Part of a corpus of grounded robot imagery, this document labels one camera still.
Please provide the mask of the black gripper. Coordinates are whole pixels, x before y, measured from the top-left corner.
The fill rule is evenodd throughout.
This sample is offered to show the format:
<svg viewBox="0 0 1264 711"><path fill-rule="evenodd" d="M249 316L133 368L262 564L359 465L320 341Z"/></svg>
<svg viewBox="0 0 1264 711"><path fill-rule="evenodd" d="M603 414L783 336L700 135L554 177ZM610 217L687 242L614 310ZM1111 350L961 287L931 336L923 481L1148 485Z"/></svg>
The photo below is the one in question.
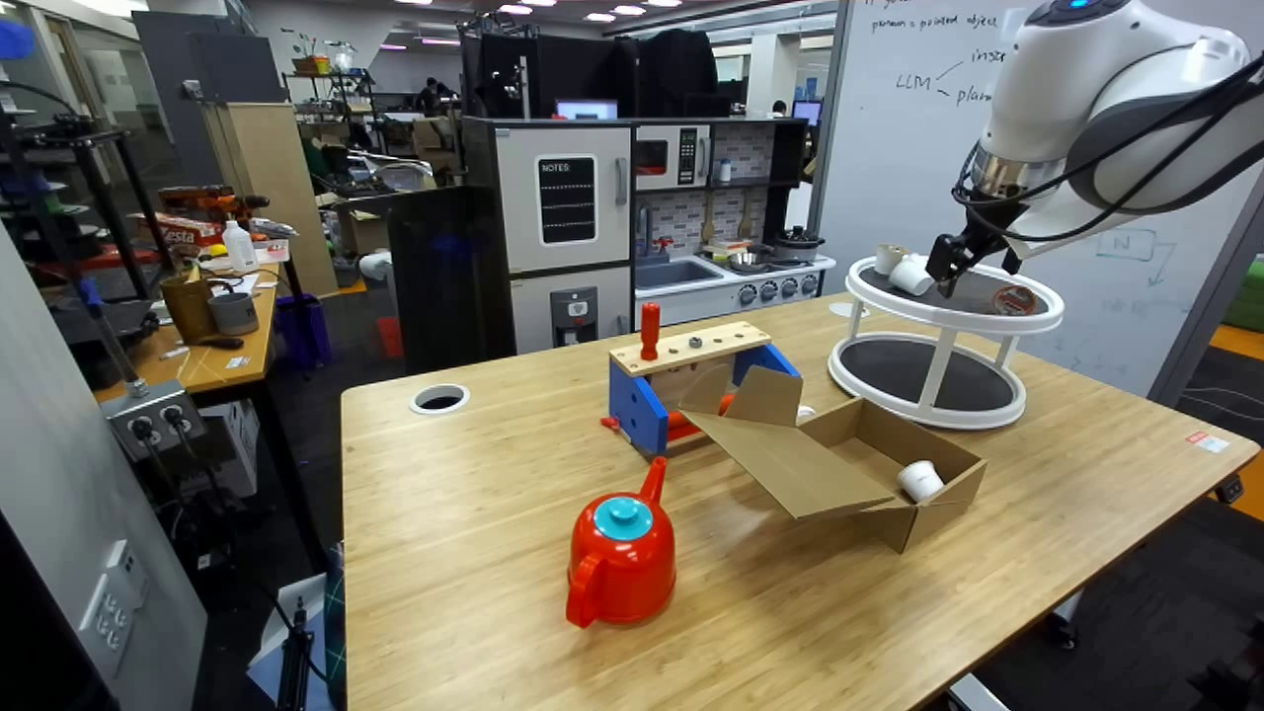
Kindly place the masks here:
<svg viewBox="0 0 1264 711"><path fill-rule="evenodd" d="M1024 261L1006 244L1010 210L973 210L961 232L939 232L931 242L923 273L931 283L953 296L955 281L973 273L982 258L1001 254L1006 273L1019 273Z"/></svg>

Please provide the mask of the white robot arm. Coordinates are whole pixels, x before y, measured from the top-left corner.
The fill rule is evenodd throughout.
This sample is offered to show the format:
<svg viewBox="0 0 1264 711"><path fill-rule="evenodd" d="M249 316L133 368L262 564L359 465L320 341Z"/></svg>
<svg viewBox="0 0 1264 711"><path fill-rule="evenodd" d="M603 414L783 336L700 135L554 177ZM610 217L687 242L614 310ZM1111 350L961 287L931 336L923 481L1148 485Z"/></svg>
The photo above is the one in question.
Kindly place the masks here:
<svg viewBox="0 0 1264 711"><path fill-rule="evenodd" d="M927 277L953 293L1134 217L1173 212L1264 157L1264 74L1230 28L1144 0L1041 0L1010 34L990 115L953 185L961 232Z"/></svg>

